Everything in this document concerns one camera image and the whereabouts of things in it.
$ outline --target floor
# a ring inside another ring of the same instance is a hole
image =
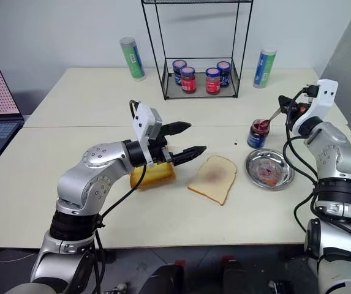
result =
[[[127,282],[128,293],[137,294],[158,267],[177,263],[184,265],[187,293],[220,293],[221,265],[234,258],[249,273],[254,289],[250,294],[272,293],[267,287],[270,279],[290,280],[296,294],[317,294],[317,280],[309,270],[306,259],[284,256],[299,249],[284,246],[211,246],[117,250],[115,261],[106,267],[102,291]],[[0,252],[0,260],[18,259],[31,253],[6,249]],[[28,282],[35,260],[36,254],[20,261],[0,263],[0,293]],[[91,293],[93,288],[91,275],[84,293]]]

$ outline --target glass jar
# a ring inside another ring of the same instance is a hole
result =
[[[209,94],[217,94],[220,91],[220,69],[210,67],[205,71],[206,91]]]
[[[250,127],[247,143],[250,147],[258,149],[265,144],[266,137],[270,131],[270,122],[267,119],[256,119]]]
[[[220,69],[220,87],[225,88],[230,84],[231,64],[227,61],[220,61],[216,64]]]
[[[191,94],[195,92],[195,70],[193,67],[186,66],[181,69],[181,84],[185,93]]]
[[[177,59],[173,62],[174,78],[177,85],[181,85],[181,69],[186,66],[186,61],[182,59]]]

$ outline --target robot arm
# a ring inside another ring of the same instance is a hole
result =
[[[167,150],[165,136],[190,126],[186,122],[162,126],[155,109],[137,104],[133,120],[137,141],[89,148],[58,182],[56,212],[32,269],[31,284],[9,293],[41,293],[39,287],[44,293],[81,293],[96,262],[91,249],[97,228],[103,227],[99,212],[111,186],[135,167],[161,162],[178,165],[199,156],[205,146],[191,147],[180,154]]]
[[[304,248],[319,261],[321,294],[351,293],[351,235],[334,225],[339,222],[351,231],[351,144],[339,129],[322,121],[337,87],[335,81],[320,80],[317,88],[305,88],[313,93],[308,104],[279,98],[282,112],[293,112],[289,128],[306,138],[317,164],[312,210],[319,217],[309,221]]]

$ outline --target metal plate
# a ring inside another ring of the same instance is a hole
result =
[[[254,150],[247,156],[245,166],[252,182],[268,190],[287,187],[295,174],[283,155],[272,149]]]

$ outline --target white table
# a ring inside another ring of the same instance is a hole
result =
[[[187,121],[193,126],[250,126],[269,118],[279,107],[279,95],[293,97],[317,81],[312,69],[273,70],[268,86],[252,86],[254,70],[244,70],[239,98],[167,100],[156,70],[148,69],[144,81],[133,81],[128,69],[68,69],[26,122],[25,127],[131,125],[128,101],[140,100],[157,108],[165,123]],[[284,125],[285,116],[273,121]],[[347,124],[335,105],[325,118]]]
[[[349,128],[339,128],[351,141]],[[312,186],[300,175],[280,192],[253,185],[244,172],[244,159],[252,151],[246,144],[248,132],[246,126],[197,126],[169,137],[174,152],[193,145],[207,145],[208,149],[176,167],[176,181],[136,191],[114,209],[100,230],[104,246],[302,243],[304,233],[292,211]],[[127,138],[135,138],[131,126],[22,129],[0,158],[0,247],[40,247],[55,211],[59,177],[80,160],[86,148]],[[280,150],[284,138],[284,127],[273,126],[266,147]],[[314,163],[302,142],[295,142],[295,147]],[[199,166],[214,154],[229,158],[238,167],[224,206],[186,188]],[[104,209],[129,189],[125,176],[112,187]],[[307,206],[299,215],[304,225],[312,217]]]

